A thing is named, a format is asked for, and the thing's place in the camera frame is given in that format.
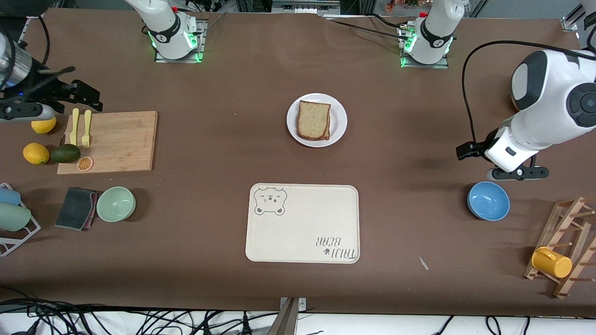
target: plastic tray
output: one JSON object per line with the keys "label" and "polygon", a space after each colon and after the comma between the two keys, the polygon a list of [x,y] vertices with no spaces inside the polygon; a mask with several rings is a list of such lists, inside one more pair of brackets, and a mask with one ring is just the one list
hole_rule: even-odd
{"label": "plastic tray", "polygon": [[355,263],[358,191],[349,185],[254,185],[246,256],[253,262]]}

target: bear print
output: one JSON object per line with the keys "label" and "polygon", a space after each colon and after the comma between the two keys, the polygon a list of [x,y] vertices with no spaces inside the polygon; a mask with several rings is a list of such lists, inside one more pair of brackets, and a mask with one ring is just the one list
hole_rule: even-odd
{"label": "bear print", "polygon": [[265,212],[283,215],[285,213],[284,203],[285,200],[288,199],[288,194],[283,188],[259,187],[259,189],[254,192],[254,199],[257,203],[254,212],[257,213],[257,215],[263,215]]}

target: small debris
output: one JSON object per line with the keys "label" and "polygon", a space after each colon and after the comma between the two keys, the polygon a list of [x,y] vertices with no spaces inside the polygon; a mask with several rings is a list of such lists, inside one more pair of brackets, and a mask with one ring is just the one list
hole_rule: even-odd
{"label": "small debris", "polygon": [[418,258],[420,258],[420,263],[422,263],[422,266],[426,269],[426,271],[429,270],[429,266],[426,265],[426,263],[424,263],[424,261],[422,260],[422,257],[420,257],[420,255],[418,255]]}

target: avocado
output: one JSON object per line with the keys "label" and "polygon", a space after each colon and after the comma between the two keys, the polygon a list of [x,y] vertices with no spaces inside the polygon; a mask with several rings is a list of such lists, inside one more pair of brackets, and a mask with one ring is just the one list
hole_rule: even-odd
{"label": "avocado", "polygon": [[52,160],[56,163],[74,163],[80,158],[80,149],[76,145],[63,144],[52,150]]}

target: dish rack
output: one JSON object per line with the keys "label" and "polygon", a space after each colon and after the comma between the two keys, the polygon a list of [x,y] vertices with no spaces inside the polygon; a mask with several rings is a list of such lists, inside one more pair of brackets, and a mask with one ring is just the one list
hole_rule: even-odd
{"label": "dish rack", "polygon": [[[0,188],[7,188],[9,190],[13,189],[8,183],[0,184]],[[23,208],[27,208],[27,206],[25,206],[23,201],[21,201],[19,206],[21,206]],[[25,243],[28,239],[31,238],[31,236],[35,235],[35,233],[37,233],[40,229],[41,229],[41,226],[39,225],[37,220],[32,215],[31,220],[27,223],[27,225],[24,228],[22,228],[21,230],[19,230],[17,232],[12,232],[12,234],[16,234],[18,232],[26,231],[27,235],[25,237],[23,237],[23,238],[8,238],[8,237],[3,237],[3,233],[4,233],[3,231],[0,232],[0,257],[8,256],[8,254],[10,254],[16,248],[21,246],[21,244]]]}

